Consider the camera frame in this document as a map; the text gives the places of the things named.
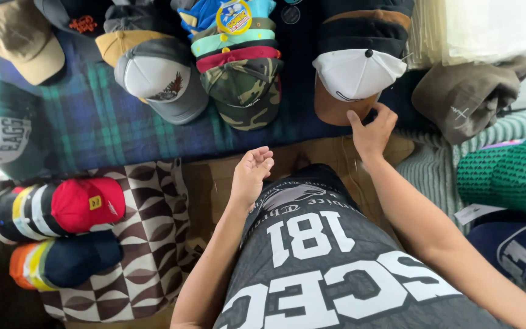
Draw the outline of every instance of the person's arm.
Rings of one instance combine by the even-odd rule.
[[[384,147],[397,115],[377,103],[374,122],[363,126],[348,111],[354,144],[368,171],[387,219],[416,257],[493,316],[526,329],[526,293],[499,273],[456,225],[384,160]]]
[[[238,245],[249,211],[274,165],[267,146],[245,154],[234,171],[229,203],[215,232],[186,279],[174,307],[172,329],[212,328],[223,308]]]

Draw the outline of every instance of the eagle graphic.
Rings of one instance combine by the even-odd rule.
[[[286,203],[302,201],[313,196],[323,196],[325,194],[325,189],[308,184],[302,184],[282,190],[274,189],[263,202],[262,208],[271,211]]]
[[[148,100],[152,101],[170,101],[178,97],[178,93],[182,90],[182,75],[180,72],[176,72],[176,78],[168,84],[163,91],[157,93],[152,97],[148,97]]]

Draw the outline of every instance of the person's hand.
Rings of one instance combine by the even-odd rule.
[[[378,115],[366,126],[362,125],[354,111],[346,113],[352,125],[354,146],[364,163],[383,158],[384,148],[397,122],[397,114],[384,104],[375,103],[373,108],[376,109]]]
[[[275,162],[269,147],[262,146],[245,154],[234,168],[233,186],[230,192],[229,205],[241,210],[253,210],[255,201],[263,189],[263,179]]]

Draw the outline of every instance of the gray t-shirt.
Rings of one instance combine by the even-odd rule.
[[[510,328],[400,251],[340,182],[325,182],[264,190],[215,329]]]

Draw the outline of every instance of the brown and white checkered fabric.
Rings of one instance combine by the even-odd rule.
[[[41,292],[46,311],[62,321],[114,322],[149,317],[171,303],[196,263],[186,247],[188,191],[181,161],[90,170],[111,177],[125,194],[125,216],[113,225],[121,263],[78,288]]]

